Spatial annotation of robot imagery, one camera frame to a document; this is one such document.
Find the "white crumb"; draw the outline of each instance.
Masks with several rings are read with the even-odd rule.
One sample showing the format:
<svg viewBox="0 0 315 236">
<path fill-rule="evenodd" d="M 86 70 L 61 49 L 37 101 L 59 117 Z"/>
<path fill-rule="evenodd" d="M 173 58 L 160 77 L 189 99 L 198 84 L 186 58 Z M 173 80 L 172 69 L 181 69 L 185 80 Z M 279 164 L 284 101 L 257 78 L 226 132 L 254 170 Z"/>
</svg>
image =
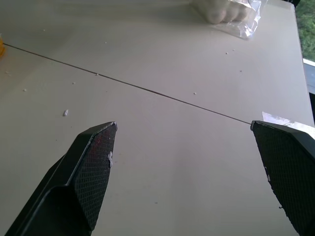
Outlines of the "white crumb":
<svg viewBox="0 0 315 236">
<path fill-rule="evenodd" d="M 68 115 L 69 110 L 65 110 L 63 116 L 66 117 Z"/>
<path fill-rule="evenodd" d="M 112 168 L 113 167 L 113 153 L 112 152 L 109 152 L 108 160 L 109 160 L 109 166 L 110 168 Z"/>
</svg>

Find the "white table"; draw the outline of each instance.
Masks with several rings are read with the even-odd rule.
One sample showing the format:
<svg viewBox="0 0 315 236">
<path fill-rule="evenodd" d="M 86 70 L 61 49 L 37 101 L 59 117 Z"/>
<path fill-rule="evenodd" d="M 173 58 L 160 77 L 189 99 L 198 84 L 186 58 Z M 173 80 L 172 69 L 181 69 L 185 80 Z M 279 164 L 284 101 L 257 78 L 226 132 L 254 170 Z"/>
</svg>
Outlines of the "white table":
<svg viewBox="0 0 315 236">
<path fill-rule="evenodd" d="M 248 124 L 7 50 L 0 63 L 1 235 L 76 135 L 110 120 L 118 123 L 115 163 L 93 236 L 297 235 Z"/>
<path fill-rule="evenodd" d="M 12 46 L 244 122 L 267 112 L 314 125 L 292 4 L 269 0 L 244 41 L 187 2 L 114 2 L 5 1 L 1 32 Z"/>
</svg>

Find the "plastic bag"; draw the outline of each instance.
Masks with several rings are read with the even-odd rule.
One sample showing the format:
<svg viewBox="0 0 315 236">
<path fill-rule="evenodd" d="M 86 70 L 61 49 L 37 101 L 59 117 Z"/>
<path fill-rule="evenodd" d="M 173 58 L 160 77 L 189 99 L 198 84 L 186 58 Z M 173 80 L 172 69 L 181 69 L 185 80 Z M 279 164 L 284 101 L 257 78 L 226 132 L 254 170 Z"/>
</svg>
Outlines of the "plastic bag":
<svg viewBox="0 0 315 236">
<path fill-rule="evenodd" d="M 216 29 L 243 39 L 253 37 L 268 0 L 192 0 L 192 6 Z"/>
</svg>

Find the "yellow object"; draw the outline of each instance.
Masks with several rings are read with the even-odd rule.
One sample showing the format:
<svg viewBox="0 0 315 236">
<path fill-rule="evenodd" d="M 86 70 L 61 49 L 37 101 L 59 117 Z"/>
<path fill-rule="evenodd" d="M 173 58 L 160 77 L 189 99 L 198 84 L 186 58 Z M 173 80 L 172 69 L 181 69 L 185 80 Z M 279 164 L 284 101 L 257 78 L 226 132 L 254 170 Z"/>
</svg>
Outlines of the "yellow object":
<svg viewBox="0 0 315 236">
<path fill-rule="evenodd" d="M 0 58 L 4 55 L 5 47 L 3 46 L 3 41 L 0 35 Z"/>
</svg>

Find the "white particle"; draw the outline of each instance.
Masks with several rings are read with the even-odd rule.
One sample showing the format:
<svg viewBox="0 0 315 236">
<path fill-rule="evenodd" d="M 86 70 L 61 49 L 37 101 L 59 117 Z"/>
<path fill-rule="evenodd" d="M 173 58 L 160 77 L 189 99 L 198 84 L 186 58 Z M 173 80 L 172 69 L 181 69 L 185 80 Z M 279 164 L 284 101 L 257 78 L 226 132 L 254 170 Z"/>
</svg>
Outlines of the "white particle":
<svg viewBox="0 0 315 236">
<path fill-rule="evenodd" d="M 110 168 L 113 167 L 113 153 L 110 151 L 109 154 L 108 154 L 108 160 L 109 160 L 109 166 Z"/>
<path fill-rule="evenodd" d="M 63 116 L 66 117 L 68 115 L 69 110 L 65 110 Z"/>
</svg>

